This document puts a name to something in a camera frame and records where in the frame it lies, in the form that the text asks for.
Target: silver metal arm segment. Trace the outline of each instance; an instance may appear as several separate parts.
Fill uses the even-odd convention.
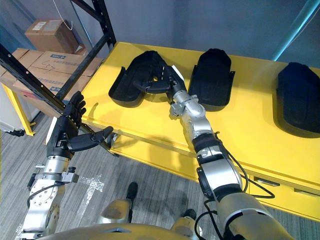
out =
[[[242,191],[241,176],[229,159],[227,150],[215,137],[205,108],[196,95],[185,90],[173,94],[172,116],[181,117],[182,125],[196,151],[197,173],[202,191],[216,201],[224,239],[293,239],[268,211],[251,195]]]
[[[173,101],[175,103],[170,107],[170,114],[181,117],[182,125],[189,140],[195,144],[195,141],[201,139],[201,136],[207,136],[209,139],[209,141],[204,139],[203,144],[200,144],[203,147],[201,146],[196,151],[197,159],[200,161],[200,171],[204,173],[207,179],[210,192],[214,195],[215,190],[230,184],[241,189],[241,176],[228,158],[222,145],[218,145],[219,141],[214,139],[214,132],[206,118],[206,110],[198,103],[197,96],[190,96],[185,90],[180,90],[173,95]]]
[[[69,158],[49,156],[45,164],[36,165],[43,171],[35,176],[30,196],[46,187],[58,185],[43,190],[30,199],[20,239],[38,239],[55,233],[61,200],[66,191],[64,184],[76,183],[79,178],[74,173],[75,167],[68,170],[68,164]]]

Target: metal bracket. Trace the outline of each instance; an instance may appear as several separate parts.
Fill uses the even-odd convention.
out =
[[[79,175],[73,172],[63,171],[61,174],[58,174],[58,173],[37,174],[34,179],[54,180],[57,182],[68,184],[68,183],[77,183],[79,179]]]

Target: black metal shelf rack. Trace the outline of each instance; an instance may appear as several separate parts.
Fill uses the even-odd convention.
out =
[[[31,72],[29,72],[12,54],[0,44],[0,65],[2,65],[9,73],[11,73],[18,81],[23,83],[28,89],[38,96],[41,100],[48,103],[52,108],[63,113],[65,105],[62,102],[64,97],[68,94],[82,73],[86,70],[91,61],[96,57],[101,48],[107,44],[116,44],[116,37],[112,28],[107,7],[104,0],[92,0],[94,9],[83,0],[71,0],[80,8],[95,18],[101,26],[103,36],[87,54],[84,60],[76,68],[73,74],[65,82],[59,92],[54,95],[46,86],[44,86]],[[86,133],[93,133],[94,131],[86,124],[81,124],[81,129]],[[100,144],[104,149],[109,150],[110,145],[106,142]]]

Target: yellow platform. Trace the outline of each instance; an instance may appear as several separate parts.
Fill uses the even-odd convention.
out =
[[[118,42],[82,91],[87,109],[82,121],[98,128],[113,126],[117,133],[136,144],[150,144],[156,155],[136,148],[148,164],[159,167],[161,162],[160,168],[194,180],[197,162],[184,159],[192,159],[195,153],[185,139],[180,121],[169,118],[170,105],[165,95],[149,95],[135,108],[121,107],[108,95],[121,67],[127,68],[136,56],[149,50],[157,51],[167,64],[175,65],[188,88],[194,65],[203,52]],[[287,63],[229,57],[231,70],[235,71],[230,102],[220,111],[207,112],[213,130],[221,132],[219,137],[224,145],[252,176],[315,194],[314,198],[320,199],[316,196],[320,195],[320,138],[291,135],[279,129],[273,120],[276,79]],[[311,69],[320,75],[320,69]],[[172,153],[162,155],[161,149]],[[125,147],[118,151],[122,155],[125,152]],[[318,212],[311,218],[320,219],[320,202],[311,207]]]

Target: cardboard box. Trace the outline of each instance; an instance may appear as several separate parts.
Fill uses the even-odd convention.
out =
[[[38,59],[44,52],[37,50],[29,50],[25,48],[17,48],[12,55],[19,60],[19,62],[25,67],[28,68],[31,64]],[[17,79],[13,77],[7,70],[0,66],[0,82],[6,85],[8,88],[12,89],[13,85]]]
[[[85,57],[74,54],[60,52],[39,52],[29,50],[19,61],[25,62],[25,67],[30,73],[38,78],[53,94],[57,94],[71,74]],[[70,92],[66,95],[63,102],[66,104],[76,91],[82,91],[99,67],[102,58],[94,58],[89,64],[82,76],[78,79]],[[21,95],[26,101],[30,102],[40,111],[51,117],[59,117],[59,113],[51,108],[45,101],[39,99],[31,90],[17,81],[9,72],[5,72],[0,78],[13,83],[10,87],[14,92]]]
[[[73,54],[78,42],[64,22],[58,20],[36,20],[25,32],[37,50]]]
[[[85,47],[85,45],[83,44],[79,44],[79,46],[77,47],[77,49],[75,50],[74,54],[76,55],[87,55],[88,54],[88,51]]]

